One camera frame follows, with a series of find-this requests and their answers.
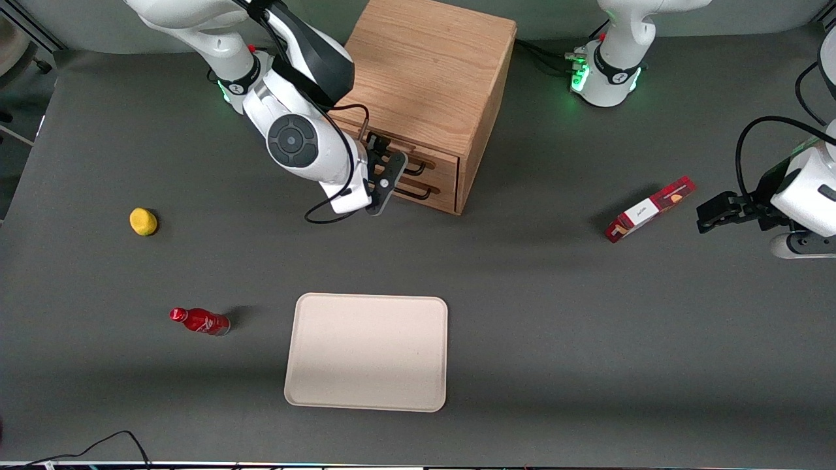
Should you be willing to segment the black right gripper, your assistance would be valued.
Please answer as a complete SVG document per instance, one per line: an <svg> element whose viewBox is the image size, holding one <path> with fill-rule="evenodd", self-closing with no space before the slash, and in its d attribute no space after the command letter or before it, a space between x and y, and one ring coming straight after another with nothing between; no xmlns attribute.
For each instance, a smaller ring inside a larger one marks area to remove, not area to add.
<svg viewBox="0 0 836 470"><path fill-rule="evenodd" d="M365 190L371 198L382 198L382 186L378 187L380 176L377 173L379 164L383 163L382 158L391 157L396 153L389 149L391 139L376 132L368 132L365 137L365 146L371 147L371 151L365 152L366 176L364 177Z"/></svg>

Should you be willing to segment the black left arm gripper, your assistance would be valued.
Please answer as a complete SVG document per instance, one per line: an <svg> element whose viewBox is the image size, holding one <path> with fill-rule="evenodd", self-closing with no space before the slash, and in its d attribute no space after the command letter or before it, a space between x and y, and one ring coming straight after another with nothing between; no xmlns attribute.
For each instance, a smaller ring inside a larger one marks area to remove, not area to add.
<svg viewBox="0 0 836 470"><path fill-rule="evenodd" d="M791 161L792 158L788 157L771 167L753 191L747 190L741 176L741 196L734 191L723 191L699 205L698 232L705 234L717 227L746 222L758 222L762 231L775 227L792 227L790 218L771 203L771 197L777 194L783 184Z"/></svg>

